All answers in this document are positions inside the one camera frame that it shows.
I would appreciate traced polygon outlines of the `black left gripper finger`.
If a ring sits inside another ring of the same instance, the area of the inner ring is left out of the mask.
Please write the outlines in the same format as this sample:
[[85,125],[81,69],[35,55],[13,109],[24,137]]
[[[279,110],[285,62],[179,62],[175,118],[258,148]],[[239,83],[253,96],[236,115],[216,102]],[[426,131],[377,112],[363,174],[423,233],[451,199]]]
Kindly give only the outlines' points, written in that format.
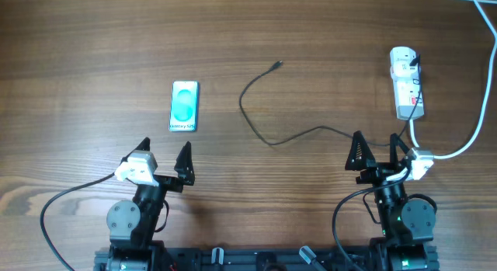
[[120,162],[121,163],[126,162],[129,156],[135,151],[150,151],[151,149],[150,143],[151,139],[149,137],[145,137],[135,149],[133,149],[130,153],[122,157]]
[[180,153],[178,154],[174,170],[177,172],[178,178],[184,185],[194,185],[195,172],[192,160],[192,145],[189,141],[185,143]]

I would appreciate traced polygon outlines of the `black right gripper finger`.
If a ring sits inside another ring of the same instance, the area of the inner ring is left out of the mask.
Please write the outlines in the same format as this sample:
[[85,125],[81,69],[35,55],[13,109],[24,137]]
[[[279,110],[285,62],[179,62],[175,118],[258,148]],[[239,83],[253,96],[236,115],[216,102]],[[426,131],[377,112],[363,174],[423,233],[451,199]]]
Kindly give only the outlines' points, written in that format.
[[376,166],[376,160],[360,130],[353,134],[353,140],[345,164],[345,170],[362,171]]
[[396,171],[399,171],[401,169],[401,167],[403,166],[403,164],[398,159],[398,153],[397,153],[398,149],[400,149],[404,155],[408,154],[408,151],[409,151],[408,146],[404,143],[404,141],[396,133],[393,133],[390,136],[389,158],[390,158],[391,167]]

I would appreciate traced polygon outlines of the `blue Galaxy smartphone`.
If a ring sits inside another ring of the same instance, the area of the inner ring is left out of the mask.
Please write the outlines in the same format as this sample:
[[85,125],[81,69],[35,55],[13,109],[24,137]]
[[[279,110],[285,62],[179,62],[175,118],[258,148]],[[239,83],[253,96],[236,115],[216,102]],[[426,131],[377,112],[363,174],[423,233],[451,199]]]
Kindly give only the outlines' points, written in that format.
[[199,82],[174,81],[170,106],[169,130],[194,132],[197,127]]

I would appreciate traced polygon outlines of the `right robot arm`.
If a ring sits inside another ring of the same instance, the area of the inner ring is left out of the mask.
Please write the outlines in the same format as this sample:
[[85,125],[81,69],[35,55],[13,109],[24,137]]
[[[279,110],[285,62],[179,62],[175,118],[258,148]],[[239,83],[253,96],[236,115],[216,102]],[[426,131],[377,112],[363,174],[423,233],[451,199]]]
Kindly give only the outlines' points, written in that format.
[[436,202],[421,193],[408,195],[405,183],[421,179],[433,166],[430,151],[408,148],[397,134],[390,137],[388,162],[377,162],[361,132],[353,134],[345,169],[358,171],[358,184],[370,184],[383,236],[373,238],[364,256],[345,252],[355,270],[438,270],[434,246]]

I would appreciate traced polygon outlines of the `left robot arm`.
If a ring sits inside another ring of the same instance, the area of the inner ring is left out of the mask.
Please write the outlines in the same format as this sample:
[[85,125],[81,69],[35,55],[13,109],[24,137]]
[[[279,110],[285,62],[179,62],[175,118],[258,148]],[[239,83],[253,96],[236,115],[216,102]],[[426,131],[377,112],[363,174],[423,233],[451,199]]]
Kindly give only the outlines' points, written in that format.
[[133,151],[121,159],[114,175],[137,186],[132,200],[115,203],[108,211],[110,247],[107,253],[96,254],[94,270],[176,270],[177,265],[167,252],[163,241],[155,241],[154,234],[165,226],[158,225],[168,192],[181,193],[184,186],[192,186],[195,174],[192,146],[186,142],[176,158],[176,176],[157,175],[158,163],[146,137]]

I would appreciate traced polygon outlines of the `white USB charger plug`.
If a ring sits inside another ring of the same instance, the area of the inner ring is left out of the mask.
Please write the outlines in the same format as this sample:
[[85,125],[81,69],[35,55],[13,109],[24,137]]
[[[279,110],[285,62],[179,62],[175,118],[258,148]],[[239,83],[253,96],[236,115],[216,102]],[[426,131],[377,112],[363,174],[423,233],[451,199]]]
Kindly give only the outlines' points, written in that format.
[[417,65],[410,65],[410,61],[398,60],[391,64],[391,78],[394,81],[401,79],[414,79],[419,76],[419,68]]

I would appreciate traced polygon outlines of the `white power strip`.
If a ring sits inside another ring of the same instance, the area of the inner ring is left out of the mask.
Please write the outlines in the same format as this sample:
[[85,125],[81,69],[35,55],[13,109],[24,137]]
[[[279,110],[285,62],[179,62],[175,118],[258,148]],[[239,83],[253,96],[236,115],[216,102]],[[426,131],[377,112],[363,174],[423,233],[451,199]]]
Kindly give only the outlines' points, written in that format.
[[396,116],[400,120],[416,120],[424,115],[421,90],[420,56],[409,47],[394,47],[390,52],[390,62],[407,60],[410,65],[417,65],[419,76],[414,79],[393,81]]

